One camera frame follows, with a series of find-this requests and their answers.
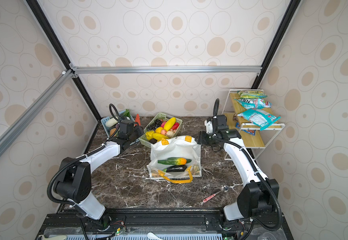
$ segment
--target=teal snack bag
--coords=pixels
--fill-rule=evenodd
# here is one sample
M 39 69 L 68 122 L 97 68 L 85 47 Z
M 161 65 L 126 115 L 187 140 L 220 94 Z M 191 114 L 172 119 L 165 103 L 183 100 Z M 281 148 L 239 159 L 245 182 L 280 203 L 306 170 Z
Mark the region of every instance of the teal snack bag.
M 238 103 L 240 103 L 244 108 L 250 109 L 250 108 L 271 108 L 271 103 L 267 102 L 266 100 L 262 98 L 241 98 L 241 99 L 235 99 Z
M 274 115 L 258 108 L 248 109 L 243 113 L 239 113 L 238 116 L 258 125 L 261 130 L 268 128 L 271 124 L 280 119 L 280 117 L 275 117 Z

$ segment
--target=cucumber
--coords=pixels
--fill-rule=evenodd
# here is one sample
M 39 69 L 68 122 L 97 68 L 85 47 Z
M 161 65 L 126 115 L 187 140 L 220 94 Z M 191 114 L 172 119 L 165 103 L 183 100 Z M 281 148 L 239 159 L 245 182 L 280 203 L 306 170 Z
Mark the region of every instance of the cucumber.
M 169 157 L 166 160 L 158 160 L 158 163 L 164 165 L 185 165 L 186 163 L 191 162 L 191 159 L 185 159 L 182 157 Z
M 164 172 L 184 172 L 187 169 L 186 165 L 171 166 L 163 170 Z

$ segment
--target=red fruit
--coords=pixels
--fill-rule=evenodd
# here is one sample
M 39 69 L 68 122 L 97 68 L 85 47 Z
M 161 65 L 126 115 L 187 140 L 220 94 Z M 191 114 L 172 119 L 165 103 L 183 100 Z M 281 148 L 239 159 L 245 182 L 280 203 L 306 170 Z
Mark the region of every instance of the red fruit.
M 176 122 L 176 123 L 173 125 L 172 129 L 175 130 L 175 129 L 177 129 L 178 127 L 179 127 L 179 123 Z

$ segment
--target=chip bag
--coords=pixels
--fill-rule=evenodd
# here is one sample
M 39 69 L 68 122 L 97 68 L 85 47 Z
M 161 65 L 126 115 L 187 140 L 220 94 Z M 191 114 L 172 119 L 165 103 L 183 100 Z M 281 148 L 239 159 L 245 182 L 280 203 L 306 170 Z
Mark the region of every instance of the chip bag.
M 262 90 L 243 90 L 238 92 L 241 98 L 266 98 L 267 95 L 264 94 Z
M 235 99 L 238 103 L 240 103 L 244 108 L 250 109 L 250 108 L 271 108 L 271 103 L 267 102 L 266 100 L 262 98 L 241 98 L 241 99 Z
M 261 128 L 260 130 L 265 130 L 280 119 L 280 117 L 275 117 L 274 115 L 257 108 L 250 108 L 243 113 L 239 113 L 238 116 L 258 125 Z

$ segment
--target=plastic basket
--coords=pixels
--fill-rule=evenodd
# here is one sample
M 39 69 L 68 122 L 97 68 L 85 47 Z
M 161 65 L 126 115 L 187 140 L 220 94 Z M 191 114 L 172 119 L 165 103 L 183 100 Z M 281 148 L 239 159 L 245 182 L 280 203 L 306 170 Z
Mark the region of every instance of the plastic basket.
M 126 110 L 123 110 L 123 111 L 120 111 L 119 112 L 119 114 L 121 115 L 122 113 L 124 113 Z M 110 119 L 112 119 L 113 117 L 105 117 L 105 118 L 102 118 L 101 119 L 101 123 L 102 123 L 102 126 L 103 126 L 103 128 L 104 128 L 104 131 L 106 132 L 106 134 L 107 134 L 107 137 L 110 137 L 110 134 L 109 134 L 109 130 L 110 129 L 108 129 L 107 127 L 106 127 L 106 125 L 105 125 L 105 123 L 107 122 L 107 121 L 109 121 Z M 130 145 L 132 145 L 132 144 L 134 144 L 134 143 L 136 143 L 136 142 L 138 142 L 139 141 L 139 139 L 137 139 L 135 142 L 132 142 Z
M 149 122 L 148 125 L 152 124 L 157 118 L 163 118 L 165 121 L 169 120 L 170 118 L 173 118 L 173 116 L 170 116 L 166 113 L 158 113 L 152 120 L 151 122 Z M 180 131 L 180 128 L 182 127 L 182 120 L 179 119 L 179 118 L 175 118 L 176 119 L 176 122 L 179 123 L 179 127 L 176 129 L 176 132 L 174 133 L 174 136 L 172 136 L 171 138 L 173 137 L 176 137 Z M 146 138 L 146 132 L 148 131 L 147 130 L 148 126 L 146 126 L 144 129 L 143 129 L 143 136 L 138 138 L 141 142 L 142 145 L 146 146 L 146 147 L 149 147 L 151 148 L 151 145 L 152 143 L 149 142 Z

